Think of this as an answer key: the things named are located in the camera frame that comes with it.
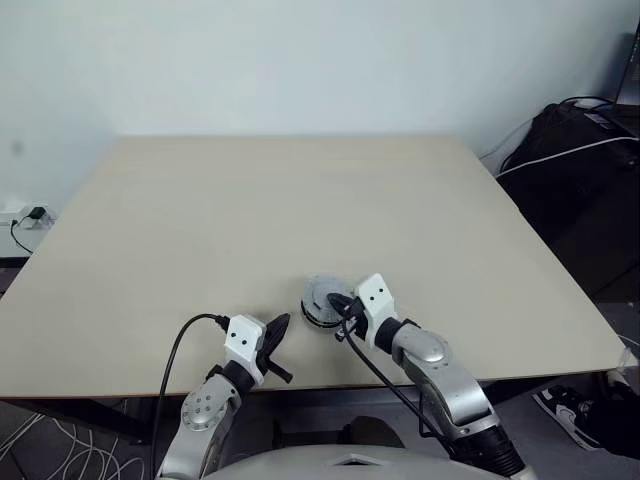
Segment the black and white sneaker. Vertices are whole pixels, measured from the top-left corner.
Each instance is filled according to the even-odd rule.
[[[572,388],[555,385],[533,395],[533,399],[565,432],[585,450],[597,450],[600,444],[576,425],[588,402]]]

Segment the silver robot arm segment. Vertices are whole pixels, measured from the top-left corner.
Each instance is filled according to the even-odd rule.
[[[429,410],[450,445],[452,460],[517,479],[535,479],[500,425],[493,406],[473,376],[458,362],[447,341],[405,320],[380,274],[355,289],[343,306],[347,328],[371,348],[390,354],[427,400]],[[344,339],[344,331],[336,334]]]
[[[178,432],[157,479],[197,480],[215,469],[222,444],[242,404],[241,396],[262,385],[267,370],[287,383],[291,381],[291,374],[269,358],[288,322],[288,314],[268,325],[249,315],[236,315],[223,326],[227,332],[225,365],[216,365],[205,382],[185,398]]]

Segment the power outlet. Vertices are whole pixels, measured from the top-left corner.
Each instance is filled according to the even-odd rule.
[[[34,220],[32,218],[24,218],[29,215],[29,213],[31,213],[31,210],[36,207],[42,207],[46,210],[46,214],[44,217],[38,220]],[[23,218],[24,220],[20,224],[20,228],[34,228],[39,225],[47,227],[51,226],[55,223],[58,216],[46,203],[31,202],[22,203],[21,205],[14,204],[11,207],[0,212],[0,226],[10,227],[13,220],[21,220]]]

